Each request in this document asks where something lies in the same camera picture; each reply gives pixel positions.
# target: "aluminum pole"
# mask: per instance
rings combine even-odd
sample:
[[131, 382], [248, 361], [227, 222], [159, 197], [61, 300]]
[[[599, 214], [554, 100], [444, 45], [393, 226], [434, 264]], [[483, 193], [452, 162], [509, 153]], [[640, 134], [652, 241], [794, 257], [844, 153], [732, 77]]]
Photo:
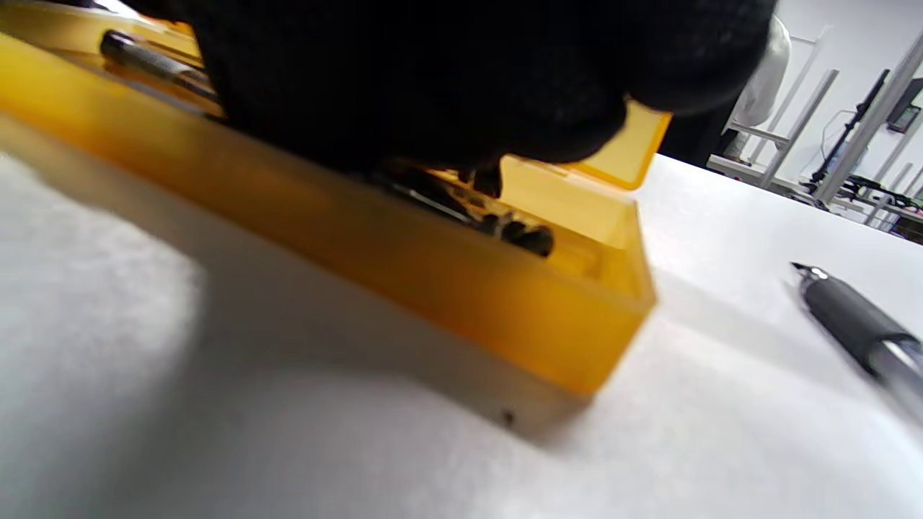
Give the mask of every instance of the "aluminum pole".
[[818, 188], [814, 198], [827, 204], [833, 199], [839, 191], [840, 186], [846, 181], [846, 178], [852, 173], [853, 168], [862, 156], [862, 152], [868, 147], [872, 138], [878, 133], [878, 128], [888, 118], [891, 111], [901, 100], [901, 96], [910, 85], [911, 79], [923, 63], [923, 32], [917, 35], [914, 44], [910, 46], [901, 63], [891, 74], [889, 80], [881, 92], [872, 102], [869, 111], [866, 113], [859, 126], [858, 132], [849, 140], [846, 150], [836, 162], [836, 166], [827, 175], [827, 179]]
[[920, 178], [923, 178], [923, 167], [921, 167], [919, 171], [917, 171], [917, 174], [914, 175], [914, 179], [910, 181], [910, 184], [907, 186], [907, 189], [904, 190], [905, 196], [910, 197], [912, 196], [910, 193], [916, 192], [914, 191], [914, 187], [916, 187], [917, 184], [919, 184]]
[[901, 168], [901, 173], [898, 173], [897, 177], [891, 183], [891, 187], [890, 187], [891, 191], [895, 193], [898, 191], [898, 188], [901, 186], [901, 183], [904, 182], [904, 179], [907, 177], [907, 175], [910, 174], [910, 170], [913, 167], [914, 167], [913, 163], [904, 164], [904, 167]]

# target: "metal frame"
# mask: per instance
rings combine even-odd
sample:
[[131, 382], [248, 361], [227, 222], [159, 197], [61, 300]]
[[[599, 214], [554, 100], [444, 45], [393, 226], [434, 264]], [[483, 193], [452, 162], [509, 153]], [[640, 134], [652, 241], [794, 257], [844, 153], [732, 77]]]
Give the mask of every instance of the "metal frame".
[[[839, 75], [840, 71], [836, 69], [831, 69], [824, 73], [821, 84], [818, 85], [814, 93], [811, 94], [808, 104], [805, 105], [804, 110], [802, 110], [801, 114], [798, 116], [795, 127], [792, 128], [792, 134], [785, 139], [785, 144], [773, 155], [772, 161], [766, 166], [766, 172], [763, 173], [762, 178], [760, 178], [761, 188], [765, 189], [773, 182], [773, 178], [779, 173], [779, 168], [782, 167], [782, 162], [788, 157], [788, 153], [791, 152], [793, 144], [801, 137], [801, 132], [804, 131], [805, 127], [808, 125], [808, 121], [814, 116], [817, 107], [821, 105], [823, 96], [827, 95], [827, 92], [830, 91], [830, 87]], [[752, 133], [753, 130], [754, 128], [744, 128], [738, 131]]]
[[[748, 175], [758, 176], [760, 178], [759, 182], [757, 183], [760, 188], [769, 188], [769, 186], [773, 183], [775, 176], [779, 173], [779, 168], [782, 167], [782, 162], [785, 160], [785, 158], [788, 157], [788, 153], [791, 152], [795, 141], [801, 137], [801, 132], [804, 131], [805, 127], [808, 125], [808, 121], [814, 116], [818, 106], [821, 105], [823, 97], [827, 95], [828, 91], [830, 91], [833, 82], [836, 81], [836, 78], [839, 76], [839, 74], [840, 71], [836, 69], [830, 69], [824, 73], [823, 78], [821, 78], [821, 83], [817, 86], [816, 89], [814, 89], [814, 92], [811, 94], [811, 97], [808, 100], [808, 104], [805, 105], [804, 109], [801, 111], [801, 114], [798, 115], [798, 119], [795, 121], [795, 126], [792, 128], [792, 134], [789, 137], [775, 135], [774, 133], [758, 128], [743, 127], [737, 123], [730, 123], [728, 125], [729, 128], [734, 129], [740, 133], [756, 136], [760, 139], [764, 139], [764, 142], [771, 141], [775, 143], [777, 151], [773, 156], [773, 159], [769, 162], [769, 165], [766, 166], [766, 170], [764, 172], [760, 172], [759, 170], [748, 167], [744, 164], [740, 165], [740, 167], [748, 168]], [[726, 161], [724, 157], [712, 155], [709, 158], [708, 166], [718, 171], [723, 171], [724, 173], [731, 173], [727, 171], [724, 161]]]
[[906, 133], [901, 137], [901, 140], [897, 143], [897, 146], [894, 146], [894, 149], [891, 150], [891, 154], [888, 155], [888, 158], [884, 160], [884, 163], [881, 165], [881, 168], [878, 170], [878, 173], [875, 174], [875, 177], [872, 178], [875, 182], [881, 182], [881, 180], [888, 174], [888, 171], [894, 166], [894, 163], [897, 162], [897, 159], [901, 156], [901, 153], [904, 152], [907, 145], [910, 144], [910, 141], [914, 138], [917, 133], [917, 130], [923, 126], [923, 116], [918, 116], [914, 119], [913, 124], [907, 129]]
[[839, 191], [840, 186], [856, 167], [862, 151], [868, 147], [871, 140], [878, 133], [879, 127], [887, 120], [888, 115], [900, 101], [901, 96], [920, 65], [923, 64], [923, 32], [917, 35], [913, 45], [907, 49], [900, 64], [891, 74], [890, 80], [881, 89], [878, 97], [871, 104], [859, 130], [850, 139], [843, 156], [836, 162], [833, 170], [827, 175], [826, 180], [818, 188], [815, 198], [824, 203], [830, 203], [833, 196]]
[[[779, 104], [778, 110], [776, 110], [775, 115], [769, 121], [769, 126], [766, 127], [766, 130], [769, 133], [772, 133], [775, 130], [775, 127], [779, 126], [779, 122], [782, 121], [782, 117], [785, 115], [785, 111], [788, 110], [788, 107], [791, 105], [792, 101], [795, 100], [795, 94], [798, 93], [798, 90], [801, 89], [801, 85], [804, 83], [805, 79], [808, 77], [808, 73], [814, 62], [817, 61], [817, 56], [821, 53], [823, 45], [826, 42], [827, 34], [830, 32], [832, 27], [829, 25], [823, 26], [820, 36], [815, 40], [808, 40], [806, 38], [798, 38], [797, 36], [792, 36], [792, 42], [805, 43], [811, 47], [810, 55], [808, 56], [808, 61], [805, 62], [804, 66], [801, 67], [801, 70], [798, 71], [798, 76], [795, 78], [795, 82], [792, 83], [792, 88], [789, 89], [788, 94], [785, 95], [785, 98]], [[748, 158], [750, 163], [756, 163], [756, 160], [760, 158], [760, 153], [762, 153], [763, 148], [766, 147], [766, 140], [761, 141], [756, 150]]]

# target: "white wall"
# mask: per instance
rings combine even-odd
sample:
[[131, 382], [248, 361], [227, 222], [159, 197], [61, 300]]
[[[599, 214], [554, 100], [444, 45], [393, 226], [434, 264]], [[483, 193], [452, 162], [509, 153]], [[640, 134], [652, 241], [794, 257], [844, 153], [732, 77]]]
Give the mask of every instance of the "white wall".
[[[856, 104], [865, 98], [881, 70], [894, 68], [907, 47], [923, 30], [923, 0], [780, 0], [777, 14], [793, 36], [802, 38], [813, 39], [820, 34], [824, 25], [833, 26], [804, 86], [777, 127], [777, 133], [787, 134], [824, 71], [828, 68], [840, 70], [839, 78], [780, 170], [780, 177], [796, 179], [799, 171], [803, 170], [803, 175], [810, 175], [821, 164], [818, 153], [821, 132], [831, 117], [839, 110], [854, 110]], [[793, 52], [778, 103], [787, 85], [795, 78], [797, 67], [807, 58], [809, 49], [794, 43]], [[827, 151], [833, 146], [835, 136], [847, 120], [848, 115], [840, 115], [830, 126], [825, 145]], [[899, 136], [882, 128], [872, 141], [869, 153], [859, 165], [857, 173], [866, 177], [874, 176], [898, 139]], [[767, 146], [760, 159], [761, 163], [768, 162], [769, 149]], [[923, 130], [907, 147], [889, 177], [893, 178], [906, 162], [915, 163], [917, 168], [923, 166]]]

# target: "pen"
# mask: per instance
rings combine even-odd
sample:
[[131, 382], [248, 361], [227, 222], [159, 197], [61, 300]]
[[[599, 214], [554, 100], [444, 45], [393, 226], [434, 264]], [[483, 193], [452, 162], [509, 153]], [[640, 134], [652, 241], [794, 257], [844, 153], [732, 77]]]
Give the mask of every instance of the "pen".
[[920, 341], [849, 284], [792, 262], [811, 315], [917, 420], [923, 422]]

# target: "metal rack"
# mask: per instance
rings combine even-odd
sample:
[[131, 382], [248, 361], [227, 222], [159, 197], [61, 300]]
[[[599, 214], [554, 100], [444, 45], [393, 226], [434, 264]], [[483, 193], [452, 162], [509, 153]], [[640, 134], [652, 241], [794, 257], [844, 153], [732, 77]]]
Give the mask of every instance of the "metal rack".
[[770, 120], [765, 130], [755, 127], [743, 127], [733, 122], [729, 123], [727, 126], [728, 128], [734, 129], [740, 133], [746, 133], [760, 139], [760, 143], [757, 145], [754, 152], [750, 155], [748, 162], [754, 163], [755, 159], [760, 156], [767, 143], [772, 142], [775, 145], [776, 153], [773, 155], [770, 163], [766, 166], [766, 169], [762, 171], [744, 163], [731, 161], [718, 155], [712, 155], [709, 158], [709, 168], [714, 169], [715, 171], [720, 171], [725, 175], [743, 175], [752, 180], [754, 184], [764, 189], [769, 188], [769, 186], [773, 184], [782, 185], [784, 187], [789, 187], [788, 184], [793, 184], [776, 179], [775, 176], [778, 174], [779, 168], [782, 166], [782, 162], [785, 160], [785, 158], [787, 158], [788, 153], [791, 152], [795, 141], [798, 139], [798, 137], [801, 136], [801, 132], [808, 124], [808, 121], [814, 116], [814, 112], [821, 104], [823, 97], [830, 90], [830, 87], [833, 85], [833, 82], [839, 75], [839, 70], [827, 70], [821, 79], [821, 82], [815, 88], [813, 94], [811, 94], [808, 103], [802, 109], [801, 114], [795, 121], [795, 124], [793, 125], [792, 130], [789, 132], [788, 136], [778, 135], [774, 133], [774, 131], [776, 127], [778, 127], [779, 122], [782, 121], [782, 118], [785, 116], [785, 113], [788, 111], [789, 107], [794, 101], [795, 96], [803, 86], [808, 73], [813, 67], [814, 62], [817, 60], [817, 57], [826, 42], [826, 38], [830, 30], [831, 27], [829, 25], [824, 26], [821, 34], [814, 40], [799, 38], [797, 36], [791, 37], [792, 42], [802, 43], [809, 46], [811, 48], [811, 52], [808, 56], [808, 60], [798, 71], [798, 75], [795, 78], [795, 81], [792, 83], [791, 89], [789, 89], [788, 93], [779, 104], [778, 109], [776, 110], [773, 118]]

